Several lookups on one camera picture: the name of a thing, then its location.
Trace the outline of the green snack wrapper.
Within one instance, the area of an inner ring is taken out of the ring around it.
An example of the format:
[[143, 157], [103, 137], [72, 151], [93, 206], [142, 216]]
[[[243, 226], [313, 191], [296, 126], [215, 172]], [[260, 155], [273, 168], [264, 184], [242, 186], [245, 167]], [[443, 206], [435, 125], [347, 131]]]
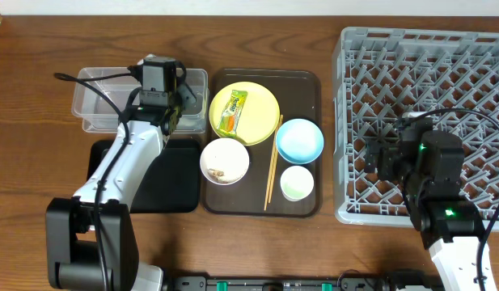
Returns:
[[243, 106], [247, 100], [246, 91], [233, 90], [229, 101], [222, 110], [217, 130], [225, 136], [233, 137], [236, 135], [239, 118], [241, 117]]

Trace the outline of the white bowl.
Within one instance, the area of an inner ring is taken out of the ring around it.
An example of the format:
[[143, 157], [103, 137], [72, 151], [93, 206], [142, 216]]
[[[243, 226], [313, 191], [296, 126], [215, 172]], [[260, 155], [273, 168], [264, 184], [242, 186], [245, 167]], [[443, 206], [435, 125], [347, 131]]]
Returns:
[[[225, 186], [237, 183], [248, 171], [250, 158], [242, 143], [231, 138], [218, 138], [208, 143], [200, 156], [200, 169], [211, 183]], [[224, 176], [215, 179], [208, 169], [224, 172]]]

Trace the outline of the small white cup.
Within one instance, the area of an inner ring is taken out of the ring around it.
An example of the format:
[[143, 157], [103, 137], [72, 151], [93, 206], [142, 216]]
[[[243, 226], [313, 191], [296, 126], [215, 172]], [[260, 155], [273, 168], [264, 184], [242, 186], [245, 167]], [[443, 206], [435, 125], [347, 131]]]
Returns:
[[292, 202], [297, 202], [308, 197], [315, 186], [312, 173], [305, 167], [288, 167], [281, 175], [280, 187], [283, 196]]

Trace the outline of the pile of rice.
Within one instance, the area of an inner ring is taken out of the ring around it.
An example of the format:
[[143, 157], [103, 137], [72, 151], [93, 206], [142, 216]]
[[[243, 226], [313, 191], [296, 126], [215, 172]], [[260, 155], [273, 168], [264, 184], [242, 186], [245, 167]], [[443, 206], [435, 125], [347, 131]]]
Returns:
[[208, 169], [208, 173], [210, 176], [214, 177], [215, 179], [219, 179], [225, 175], [223, 171], [216, 169]]

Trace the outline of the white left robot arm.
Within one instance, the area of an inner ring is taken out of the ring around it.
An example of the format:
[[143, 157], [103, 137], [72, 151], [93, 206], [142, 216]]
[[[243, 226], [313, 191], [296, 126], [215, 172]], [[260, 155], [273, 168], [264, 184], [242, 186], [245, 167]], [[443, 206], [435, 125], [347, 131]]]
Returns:
[[199, 198], [196, 142], [167, 141], [170, 122], [196, 96], [180, 84], [151, 104], [141, 87], [120, 113], [117, 135], [71, 198], [46, 210], [49, 284], [68, 290], [163, 290], [163, 270], [141, 262], [131, 213], [186, 213]]

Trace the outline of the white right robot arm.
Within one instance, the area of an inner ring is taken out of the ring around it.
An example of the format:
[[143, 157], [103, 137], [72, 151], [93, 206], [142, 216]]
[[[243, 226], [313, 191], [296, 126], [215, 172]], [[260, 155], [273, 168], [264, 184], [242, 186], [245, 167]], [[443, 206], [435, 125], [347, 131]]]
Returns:
[[395, 144], [368, 141], [366, 173], [396, 182], [446, 290], [494, 290], [487, 240], [478, 208], [462, 197], [465, 159], [460, 137], [433, 127], [430, 113], [397, 120]]

